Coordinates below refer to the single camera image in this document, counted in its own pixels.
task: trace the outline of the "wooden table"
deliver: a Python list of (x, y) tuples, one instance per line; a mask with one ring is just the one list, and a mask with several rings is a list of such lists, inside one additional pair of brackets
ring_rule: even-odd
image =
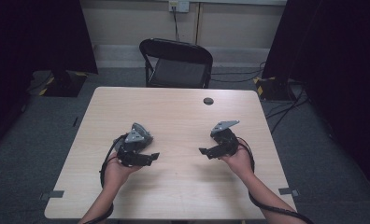
[[(213, 105), (204, 104), (210, 97)], [(101, 87), (96, 89), (54, 190), (47, 218), (81, 218), (101, 191), (99, 170), (112, 141), (134, 122), (153, 135), (143, 154), (160, 152), (151, 167), (130, 176), (110, 218), (260, 219), (239, 178), (199, 147), (217, 144), (211, 129), (225, 120), (251, 146), (256, 175), (277, 195), (288, 183), (254, 91)], [(294, 206), (291, 195), (279, 195)]]

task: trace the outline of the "gray carpet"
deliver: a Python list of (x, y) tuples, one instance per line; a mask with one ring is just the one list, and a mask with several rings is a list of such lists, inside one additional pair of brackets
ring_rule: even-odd
[[(251, 70), (258, 68), (214, 68), (213, 73)], [(47, 201), (40, 196), (53, 190), (95, 88), (145, 85), (143, 68), (102, 68), (99, 73), (87, 78), (78, 98), (40, 97), (40, 88), (30, 92), (26, 111), (0, 142), (0, 223), (76, 223), (46, 219)], [(48, 75), (35, 73), (32, 86)], [(254, 75), (214, 75), (213, 79), (235, 81)], [(251, 80), (216, 80), (210, 82), (210, 89), (255, 90)], [(294, 92), (299, 94), (300, 87), (294, 86)], [(289, 105), (262, 102), (262, 106), (265, 114), (273, 114)], [(268, 120), (271, 129), (279, 118)], [(273, 139), (289, 185), (300, 193), (294, 197), (300, 213), (315, 223), (370, 223), (370, 185), (353, 159), (332, 140), (312, 104), (291, 110)]]

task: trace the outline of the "hand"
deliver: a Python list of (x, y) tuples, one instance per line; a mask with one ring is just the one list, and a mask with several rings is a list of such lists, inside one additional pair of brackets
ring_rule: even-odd
[[(241, 139), (239, 139), (239, 142), (244, 146), (247, 145)], [(237, 152), (233, 156), (223, 156), (219, 157), (219, 159), (225, 161), (231, 170), (240, 177), (240, 179), (243, 179), (248, 175), (254, 175), (251, 169), (249, 153), (247, 152), (247, 149), (242, 146), (237, 147)]]
[(142, 166), (123, 166), (117, 159), (117, 153), (112, 153), (109, 156), (104, 176), (104, 189), (113, 188), (115, 190), (119, 190), (119, 188), (126, 182), (129, 175), (141, 168)]

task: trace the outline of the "chair seat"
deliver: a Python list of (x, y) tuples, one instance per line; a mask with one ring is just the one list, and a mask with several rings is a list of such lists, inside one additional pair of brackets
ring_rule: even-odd
[(149, 84), (158, 87), (200, 88), (205, 82), (208, 67), (200, 63), (186, 63), (159, 59)]

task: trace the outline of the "chair backrest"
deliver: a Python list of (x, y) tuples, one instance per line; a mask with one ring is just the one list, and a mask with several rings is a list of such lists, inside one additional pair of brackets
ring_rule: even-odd
[(211, 54), (203, 47), (174, 40), (146, 39), (141, 42), (139, 49), (146, 62), (149, 62), (147, 56), (171, 61), (203, 63), (208, 64), (209, 67), (213, 62)]

